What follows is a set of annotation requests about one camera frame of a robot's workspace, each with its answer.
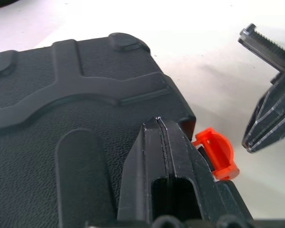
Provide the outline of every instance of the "orange hinge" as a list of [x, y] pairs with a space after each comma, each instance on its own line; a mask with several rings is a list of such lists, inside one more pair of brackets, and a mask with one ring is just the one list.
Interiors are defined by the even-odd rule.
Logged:
[[216, 179], [230, 180], [238, 176], [239, 169], [233, 161], [233, 148], [225, 136], [210, 127], [198, 133], [195, 138], [196, 141], [192, 144], [195, 147], [203, 145], [214, 167], [212, 174]]

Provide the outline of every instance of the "white table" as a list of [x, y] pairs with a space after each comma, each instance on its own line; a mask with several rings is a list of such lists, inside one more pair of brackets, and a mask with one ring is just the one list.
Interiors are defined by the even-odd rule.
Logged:
[[134, 35], [178, 86], [197, 117], [227, 136], [241, 174], [234, 180], [255, 218], [285, 218], [285, 140], [249, 154], [242, 136], [277, 73], [238, 42], [249, 23], [285, 47], [285, 0], [20, 0], [0, 9], [0, 52], [55, 41]]

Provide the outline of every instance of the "orange plastic clip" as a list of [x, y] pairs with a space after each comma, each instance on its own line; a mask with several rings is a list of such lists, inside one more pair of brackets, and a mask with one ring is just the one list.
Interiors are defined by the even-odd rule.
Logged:
[[196, 141], [192, 144], [196, 147], [204, 146], [214, 171], [212, 172], [218, 180], [230, 180], [239, 174], [239, 169], [233, 161], [233, 148], [229, 140], [217, 133], [211, 127], [198, 133]]

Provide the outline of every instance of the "white surface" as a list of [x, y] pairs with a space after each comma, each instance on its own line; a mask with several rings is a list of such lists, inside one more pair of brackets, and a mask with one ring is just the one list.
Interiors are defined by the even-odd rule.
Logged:
[[142, 39], [197, 117], [235, 149], [234, 180], [255, 218], [285, 218], [285, 140], [257, 154], [241, 139], [257, 100], [277, 73], [238, 42], [249, 23], [285, 47], [285, 0], [20, 0], [0, 9], [0, 51], [126, 32]]

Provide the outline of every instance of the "textured case surface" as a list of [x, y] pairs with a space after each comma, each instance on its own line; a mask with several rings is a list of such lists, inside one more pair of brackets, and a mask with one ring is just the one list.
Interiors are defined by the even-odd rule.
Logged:
[[[59, 199], [82, 200], [72, 187], [84, 186], [98, 195], [87, 210], [112, 202], [92, 220], [115, 218], [124, 160], [154, 116], [192, 136], [195, 116], [135, 37], [114, 33], [0, 53], [0, 227], [56, 228]], [[59, 193], [61, 184], [71, 190]]]

